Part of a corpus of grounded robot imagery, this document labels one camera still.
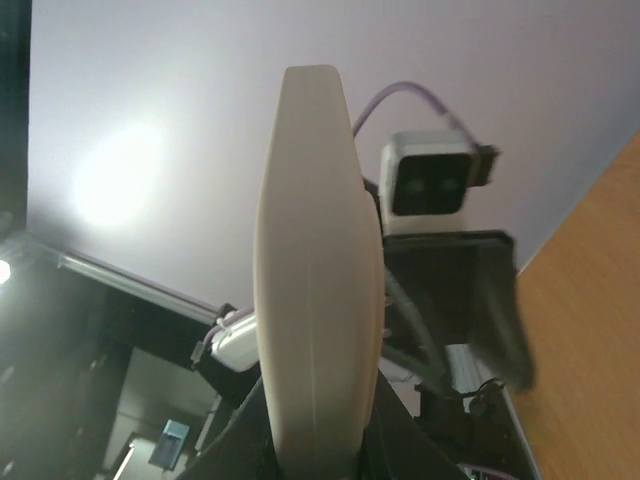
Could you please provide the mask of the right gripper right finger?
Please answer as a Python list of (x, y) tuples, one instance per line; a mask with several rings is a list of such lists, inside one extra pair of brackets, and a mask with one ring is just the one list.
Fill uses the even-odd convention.
[(374, 369), (371, 406), (357, 460), (359, 479), (465, 479), (419, 428), (387, 379)]

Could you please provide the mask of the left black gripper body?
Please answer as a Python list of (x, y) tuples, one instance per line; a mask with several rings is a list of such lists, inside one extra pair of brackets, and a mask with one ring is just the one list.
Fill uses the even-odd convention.
[(501, 230), (390, 236), (384, 241), (388, 269), (444, 345), (470, 343), (473, 295), (479, 273), (512, 273), (514, 239)]

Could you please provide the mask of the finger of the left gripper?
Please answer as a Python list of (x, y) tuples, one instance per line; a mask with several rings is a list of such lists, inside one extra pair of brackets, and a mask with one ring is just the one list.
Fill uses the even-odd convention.
[(515, 276), (479, 273), (473, 300), (472, 351), (507, 385), (518, 391), (530, 390), (536, 369), (521, 320)]
[(435, 308), (428, 305), (425, 318), (396, 279), (386, 279), (385, 289), (382, 356), (410, 373), (425, 389), (449, 390), (448, 353), (425, 321), (436, 317)]

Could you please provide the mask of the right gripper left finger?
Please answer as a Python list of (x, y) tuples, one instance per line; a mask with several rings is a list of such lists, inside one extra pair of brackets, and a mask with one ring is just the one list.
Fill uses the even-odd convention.
[(262, 379), (179, 480), (279, 479)]

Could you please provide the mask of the phone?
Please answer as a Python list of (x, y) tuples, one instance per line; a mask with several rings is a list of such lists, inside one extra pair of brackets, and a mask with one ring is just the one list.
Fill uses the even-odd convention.
[(354, 475), (384, 327), (377, 210), (340, 75), (283, 76), (259, 197), (254, 304), (276, 458), (288, 479)]

